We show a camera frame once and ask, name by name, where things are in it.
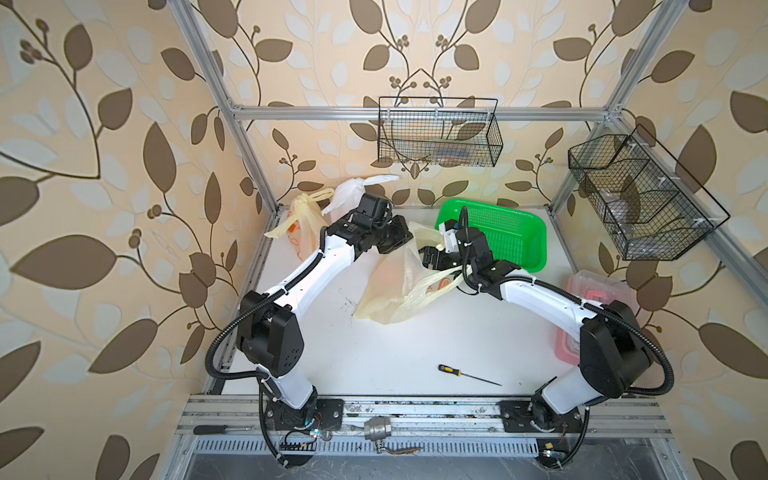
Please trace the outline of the yellow plastic bag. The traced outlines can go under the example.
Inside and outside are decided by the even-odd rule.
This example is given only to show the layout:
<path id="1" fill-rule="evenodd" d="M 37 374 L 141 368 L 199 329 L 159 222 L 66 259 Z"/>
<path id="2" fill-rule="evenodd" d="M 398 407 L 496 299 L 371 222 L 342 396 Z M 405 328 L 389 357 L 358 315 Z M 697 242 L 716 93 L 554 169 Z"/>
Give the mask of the yellow plastic bag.
<path id="1" fill-rule="evenodd" d="M 413 238 L 378 263 L 353 314 L 355 319 L 382 325 L 404 322 L 462 283 L 458 266 L 430 270 L 422 265 L 420 248 L 443 251 L 441 233 L 416 222 L 407 226 Z"/>
<path id="2" fill-rule="evenodd" d="M 332 188 L 325 188 L 298 195 L 292 200 L 286 219 L 264 236 L 271 239 L 286 236 L 300 260 L 311 257 L 319 247 L 321 229 L 327 226 L 318 203 L 331 199 L 333 194 Z"/>

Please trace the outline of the white plastic bag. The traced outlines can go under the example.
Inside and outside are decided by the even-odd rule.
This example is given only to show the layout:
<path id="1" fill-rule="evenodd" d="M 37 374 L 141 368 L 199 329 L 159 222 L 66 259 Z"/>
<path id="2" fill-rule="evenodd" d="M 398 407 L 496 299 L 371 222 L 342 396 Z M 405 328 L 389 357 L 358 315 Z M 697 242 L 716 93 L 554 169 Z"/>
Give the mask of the white plastic bag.
<path id="1" fill-rule="evenodd" d="M 382 186 L 398 179 L 396 175 L 376 175 L 346 180 L 334 190 L 330 203 L 322 210 L 322 215 L 335 222 L 358 207 L 368 186 Z"/>

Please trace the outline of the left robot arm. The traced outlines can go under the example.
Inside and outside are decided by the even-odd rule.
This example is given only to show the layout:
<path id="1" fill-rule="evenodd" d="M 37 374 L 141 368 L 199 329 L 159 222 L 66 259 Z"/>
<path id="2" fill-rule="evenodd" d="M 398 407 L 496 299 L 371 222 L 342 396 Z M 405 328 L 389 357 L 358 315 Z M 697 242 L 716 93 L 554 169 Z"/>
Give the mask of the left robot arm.
<path id="1" fill-rule="evenodd" d="M 254 379 L 259 390 L 259 429 L 273 458 L 284 468 L 289 460 L 267 432 L 265 396 L 284 405 L 294 418 L 289 431 L 305 433 L 318 425 L 317 389 L 297 367 L 304 349 L 300 320 L 317 296 L 344 269 L 371 248 L 390 253 L 413 238 L 405 218 L 394 215 L 391 205 L 357 207 L 319 235 L 319 247 L 313 256 L 279 284 L 264 293 L 254 292 L 253 303 L 242 301 L 239 315 L 212 341 L 204 365 L 207 374 L 217 380 Z M 215 363 L 218 348 L 229 336 L 251 363 L 252 370 L 224 372 Z"/>

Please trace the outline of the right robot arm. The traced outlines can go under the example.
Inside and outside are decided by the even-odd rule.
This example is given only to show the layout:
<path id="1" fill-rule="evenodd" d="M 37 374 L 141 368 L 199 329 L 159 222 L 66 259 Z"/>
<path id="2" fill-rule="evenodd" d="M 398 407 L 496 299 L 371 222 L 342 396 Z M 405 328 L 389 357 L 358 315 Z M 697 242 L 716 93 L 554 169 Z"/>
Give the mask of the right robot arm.
<path id="1" fill-rule="evenodd" d="M 532 395 L 529 411 L 536 428 L 551 431 L 562 417 L 625 394 L 654 397 L 672 390 L 671 362 L 643 333 L 628 305 L 584 299 L 495 258 L 485 234 L 471 226 L 466 207 L 438 230 L 444 245 L 424 248 L 424 266 L 456 267 L 473 293 L 524 307 L 579 343 L 578 364 Z"/>

